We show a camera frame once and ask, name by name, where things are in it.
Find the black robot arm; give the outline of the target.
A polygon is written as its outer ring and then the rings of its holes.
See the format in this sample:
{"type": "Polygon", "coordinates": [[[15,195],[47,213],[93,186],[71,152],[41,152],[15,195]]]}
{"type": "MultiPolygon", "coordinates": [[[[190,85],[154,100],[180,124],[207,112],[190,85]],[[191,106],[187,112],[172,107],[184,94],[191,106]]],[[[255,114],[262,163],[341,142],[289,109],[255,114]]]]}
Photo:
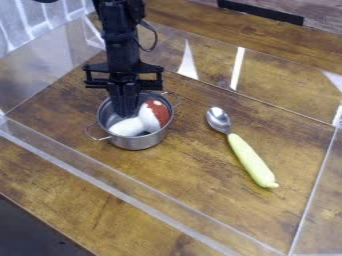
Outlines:
{"type": "Polygon", "coordinates": [[[105,89],[112,108],[120,117],[128,117],[138,108],[142,90],[162,90],[164,68],[144,63],[140,52],[154,50],[139,43],[136,26],[142,25],[156,35],[155,29],[143,21],[143,0],[92,0],[101,21],[101,38],[105,43],[107,62],[85,64],[85,87],[105,89]]]}

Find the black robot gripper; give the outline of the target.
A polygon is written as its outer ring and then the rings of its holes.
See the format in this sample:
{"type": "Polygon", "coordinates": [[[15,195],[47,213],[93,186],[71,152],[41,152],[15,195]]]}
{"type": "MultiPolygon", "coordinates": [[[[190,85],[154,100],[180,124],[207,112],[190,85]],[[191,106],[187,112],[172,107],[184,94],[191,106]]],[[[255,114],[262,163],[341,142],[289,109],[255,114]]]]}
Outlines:
{"type": "Polygon", "coordinates": [[[139,44],[135,41],[105,44],[107,61],[97,64],[85,64],[85,87],[108,89],[111,104],[115,113],[131,116],[136,109],[139,89],[162,90],[162,66],[144,63],[140,60],[139,44]],[[126,84],[126,107],[122,87],[126,84]]]}

